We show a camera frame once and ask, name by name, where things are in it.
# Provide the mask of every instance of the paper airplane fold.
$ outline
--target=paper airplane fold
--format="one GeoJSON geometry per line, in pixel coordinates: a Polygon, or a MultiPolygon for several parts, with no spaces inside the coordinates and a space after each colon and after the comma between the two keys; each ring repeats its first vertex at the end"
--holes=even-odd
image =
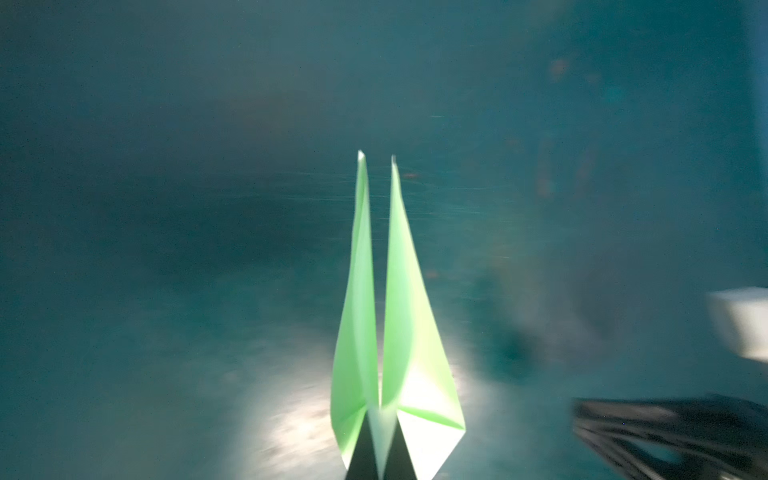
{"type": "Polygon", "coordinates": [[[412,472],[431,480],[466,427],[429,305],[392,157],[381,398],[366,158],[358,152],[349,280],[333,360],[331,423],[347,468],[368,418],[376,471],[385,478],[402,432],[412,472]]]}

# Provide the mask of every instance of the green paper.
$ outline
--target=green paper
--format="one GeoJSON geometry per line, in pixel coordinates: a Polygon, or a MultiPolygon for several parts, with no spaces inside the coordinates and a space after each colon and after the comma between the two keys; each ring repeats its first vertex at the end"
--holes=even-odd
{"type": "Polygon", "coordinates": [[[365,155],[358,153],[349,281],[333,360],[331,423],[349,467],[369,414],[383,478],[399,422],[416,477],[431,480],[464,435],[464,416],[429,305],[392,157],[382,398],[376,366],[370,205],[365,155]]]}

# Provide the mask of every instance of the dark background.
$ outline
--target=dark background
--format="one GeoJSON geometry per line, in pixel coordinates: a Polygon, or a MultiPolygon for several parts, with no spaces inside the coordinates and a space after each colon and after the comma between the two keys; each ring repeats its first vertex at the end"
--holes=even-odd
{"type": "Polygon", "coordinates": [[[396,154],[467,417],[438,478],[613,478],[571,436],[574,396],[765,402],[703,297],[768,274],[742,20],[3,2],[3,478],[342,478],[357,149],[377,296],[396,154]]]}

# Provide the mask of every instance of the white block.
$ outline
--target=white block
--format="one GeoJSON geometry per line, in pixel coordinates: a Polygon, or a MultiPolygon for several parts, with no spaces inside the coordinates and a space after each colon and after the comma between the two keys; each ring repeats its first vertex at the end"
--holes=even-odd
{"type": "Polygon", "coordinates": [[[708,295],[715,328],[739,356],[768,362],[768,289],[750,286],[708,295]]]}

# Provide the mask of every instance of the origami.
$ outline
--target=origami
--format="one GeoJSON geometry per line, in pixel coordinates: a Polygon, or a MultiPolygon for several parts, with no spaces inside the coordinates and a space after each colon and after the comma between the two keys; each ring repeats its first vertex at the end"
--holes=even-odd
{"type": "Polygon", "coordinates": [[[431,480],[466,427],[429,305],[392,157],[379,388],[366,157],[358,152],[349,280],[331,385],[331,424],[347,480],[431,480]]]}

